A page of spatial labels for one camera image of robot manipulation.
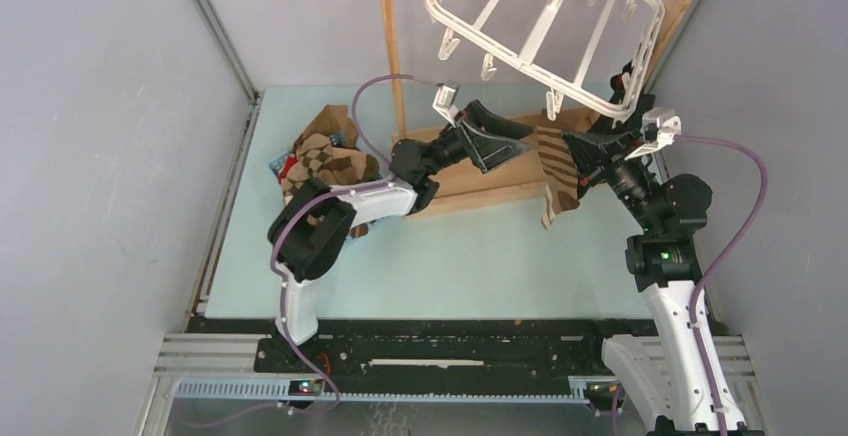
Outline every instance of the red wire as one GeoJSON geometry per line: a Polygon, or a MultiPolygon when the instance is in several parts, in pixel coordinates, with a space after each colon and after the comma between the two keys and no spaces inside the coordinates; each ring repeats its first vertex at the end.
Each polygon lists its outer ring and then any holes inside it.
{"type": "Polygon", "coordinates": [[[322,358],[324,358],[324,364],[327,365],[327,376],[329,376],[330,373],[333,372],[333,367],[330,366],[330,357],[327,356],[327,353],[321,353],[318,356],[321,356],[322,358]]]}

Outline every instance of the floor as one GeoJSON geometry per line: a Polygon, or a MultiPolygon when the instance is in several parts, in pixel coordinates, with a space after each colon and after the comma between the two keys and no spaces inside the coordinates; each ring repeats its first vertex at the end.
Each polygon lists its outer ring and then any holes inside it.
{"type": "MultiPolygon", "coordinates": [[[[297,434],[302,436],[610,436],[609,416],[595,418],[573,404],[342,403],[317,417],[288,417],[265,409],[214,428],[189,423],[214,422],[254,405],[233,400],[178,400],[171,412],[170,436],[297,434]]],[[[619,420],[618,436],[645,434],[640,421],[619,420]]]]}
{"type": "MultiPolygon", "coordinates": [[[[411,129],[440,124],[433,90],[407,85],[411,129]]],[[[270,223],[282,208],[268,162],[329,103],[349,104],[354,86],[270,88],[227,230],[206,316],[272,318],[279,279],[268,269],[270,223]]],[[[540,108],[544,88],[467,85],[464,105],[479,98],[491,110],[540,108]]],[[[388,85],[370,88],[359,109],[363,131],[388,151],[395,129],[388,85]]],[[[580,209],[546,231],[543,203],[529,200],[415,221],[390,218],[345,248],[322,278],[324,318],[512,319],[648,317],[624,263],[625,239],[639,232],[608,188],[592,190],[580,209]]]]}

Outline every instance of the wooden frame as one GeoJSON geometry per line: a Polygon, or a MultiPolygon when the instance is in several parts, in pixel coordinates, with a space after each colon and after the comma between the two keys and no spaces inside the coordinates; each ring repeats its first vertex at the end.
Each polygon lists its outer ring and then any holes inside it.
{"type": "MultiPolygon", "coordinates": [[[[660,28],[657,44],[648,65],[648,79],[656,70],[657,64],[671,47],[675,36],[690,6],[695,0],[665,0],[665,18],[660,28]]],[[[389,58],[389,71],[400,74],[400,56],[398,54],[397,33],[395,28],[392,0],[380,0],[383,11],[383,27],[386,36],[386,51],[389,58]]],[[[392,80],[392,96],[395,105],[397,133],[394,140],[414,138],[429,140],[436,136],[439,128],[407,132],[406,114],[403,105],[403,85],[400,80],[392,80]]],[[[588,129],[597,119],[597,114],[588,108],[566,109],[556,121],[548,121],[541,114],[521,115],[516,118],[535,126],[555,126],[562,129],[581,131],[588,129]]],[[[535,151],[524,155],[510,164],[487,175],[481,175],[468,161],[446,169],[434,177],[441,184],[439,193],[430,206],[416,216],[425,216],[471,209],[492,204],[501,204],[522,199],[541,197],[544,194],[545,177],[538,155],[535,151]]]]}

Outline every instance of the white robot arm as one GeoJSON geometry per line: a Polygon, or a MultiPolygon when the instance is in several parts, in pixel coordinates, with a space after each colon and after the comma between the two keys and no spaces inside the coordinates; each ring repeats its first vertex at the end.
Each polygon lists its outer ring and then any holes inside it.
{"type": "MultiPolygon", "coordinates": [[[[392,177],[345,187],[310,180],[272,225],[268,238],[275,243],[273,264],[286,275],[276,324],[293,344],[315,335],[321,276],[335,263],[352,226],[422,210],[438,190],[430,177],[465,158],[485,173],[530,150],[522,139],[532,128],[500,118],[477,101],[463,111],[456,111],[452,102],[439,103],[450,110],[449,124],[437,139],[429,143],[407,139],[394,146],[392,177]],[[307,214],[320,224],[310,223],[307,214]]],[[[692,235],[706,225],[712,190],[691,174],[660,184],[643,162],[644,156],[671,144],[679,132],[680,119],[673,110],[656,108],[615,130],[563,134],[578,170],[578,196],[598,183],[608,183],[644,229],[627,239],[625,255],[656,323],[671,383],[659,375],[633,337],[605,340],[603,361],[627,388],[651,436],[718,435],[717,411],[724,415],[728,434],[762,435],[746,429],[728,391],[706,324],[703,295],[690,311],[689,298],[701,277],[692,235]],[[706,348],[709,366],[702,363],[697,338],[706,348]],[[719,392],[718,410],[712,403],[710,379],[719,392]]]]}

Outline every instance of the brown patterned cloth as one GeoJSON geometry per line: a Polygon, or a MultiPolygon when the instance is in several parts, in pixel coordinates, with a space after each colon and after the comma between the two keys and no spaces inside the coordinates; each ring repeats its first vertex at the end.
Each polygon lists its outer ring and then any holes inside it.
{"type": "Polygon", "coordinates": [[[545,173],[542,226],[549,229],[559,213],[580,205],[577,200],[577,166],[562,140],[561,129],[536,127],[536,137],[539,140],[539,161],[545,173]]]}
{"type": "MultiPolygon", "coordinates": [[[[303,183],[315,177],[328,185],[357,184],[377,177],[380,164],[374,156],[355,149],[358,138],[359,132],[347,116],[347,106],[324,106],[295,140],[292,154],[297,163],[280,180],[283,201],[290,201],[303,183]],[[331,136],[341,140],[342,147],[334,147],[331,136]]],[[[314,218],[307,221],[317,223],[314,218]]],[[[365,224],[350,231],[352,237],[367,233],[365,224]]]]}

